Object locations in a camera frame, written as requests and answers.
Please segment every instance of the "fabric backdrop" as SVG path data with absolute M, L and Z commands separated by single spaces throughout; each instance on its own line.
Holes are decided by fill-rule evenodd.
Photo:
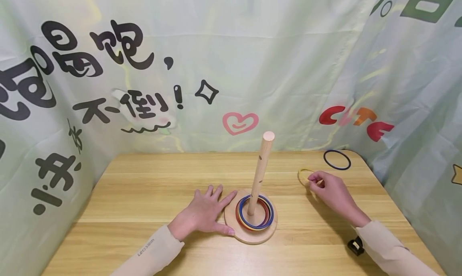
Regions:
M 461 0 L 0 0 L 0 275 L 124 152 L 350 149 L 462 267 Z

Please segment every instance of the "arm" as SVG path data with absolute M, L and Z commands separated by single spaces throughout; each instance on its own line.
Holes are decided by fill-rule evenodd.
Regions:
M 153 276 L 178 256 L 184 245 L 183 239 L 194 231 L 216 231 L 233 236 L 234 231 L 230 227 L 219 224 L 216 220 L 237 192 L 233 191 L 219 201 L 222 191 L 222 185 L 218 186 L 215 193 L 213 193 L 212 185 L 203 195 L 196 190 L 189 206 L 181 211 L 170 224 L 159 228 L 136 254 L 111 276 Z
M 437 276 L 433 270 L 414 256 L 380 222 L 371 221 L 356 232 L 364 249 L 375 263 L 390 276 Z
M 365 251 L 385 273 L 390 276 L 438 276 L 380 222 L 371 221 L 356 206 L 342 179 L 319 171 L 311 174 L 308 180 L 310 190 L 355 227 Z

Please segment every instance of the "round wooden base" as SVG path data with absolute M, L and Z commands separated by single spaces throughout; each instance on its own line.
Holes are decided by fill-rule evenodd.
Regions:
M 273 202 L 271 202 L 271 199 L 268 198 L 265 194 L 260 193 L 262 196 L 267 198 L 268 201 L 273 206 L 273 210 L 274 210 L 273 223 L 271 223 L 271 225 L 268 228 L 261 230 L 261 231 L 250 231 L 242 227 L 236 218 L 236 206 L 237 206 L 237 203 L 243 197 L 250 195 L 250 192 L 251 192 L 250 190 L 239 190 L 237 192 L 237 195 L 234 197 L 231 203 L 225 208 L 225 222 L 226 222 L 226 225 L 234 229 L 234 232 L 235 232 L 234 237 L 238 239 L 240 242 L 250 244 L 250 245 L 256 245 L 256 244 L 261 244 L 263 242 L 266 242 L 268 239 L 271 238 L 271 236 L 273 236 L 274 231 L 276 231 L 276 226 L 278 224 L 278 213 L 276 211 L 276 206 L 274 206 Z M 244 207 L 242 209 L 242 213 L 244 215 L 245 220 L 252 225 L 259 225 L 265 219 L 265 210 L 263 209 L 261 205 L 258 204 L 255 209 L 254 215 L 249 216 L 247 215 L 248 206 L 249 206 L 249 201 L 247 201 L 247 203 L 244 204 Z

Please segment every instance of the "wooden peg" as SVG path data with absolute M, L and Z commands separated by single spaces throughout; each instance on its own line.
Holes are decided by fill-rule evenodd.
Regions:
M 263 134 L 263 139 L 261 140 L 257 168 L 255 170 L 255 176 L 253 177 L 252 192 L 250 194 L 249 209 L 247 210 L 247 214 L 249 216 L 253 216 L 255 213 L 259 191 L 261 183 L 263 182 L 263 177 L 265 176 L 265 170 L 268 164 L 268 158 L 270 158 L 271 146 L 273 145 L 274 137 L 273 132 L 267 131 Z

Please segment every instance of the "sleeve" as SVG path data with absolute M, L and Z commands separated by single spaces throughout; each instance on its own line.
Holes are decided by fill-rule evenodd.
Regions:
M 372 221 L 356 232 L 365 251 L 389 276 L 438 276 L 380 222 Z
M 178 256 L 183 245 L 164 225 L 111 276 L 153 276 Z

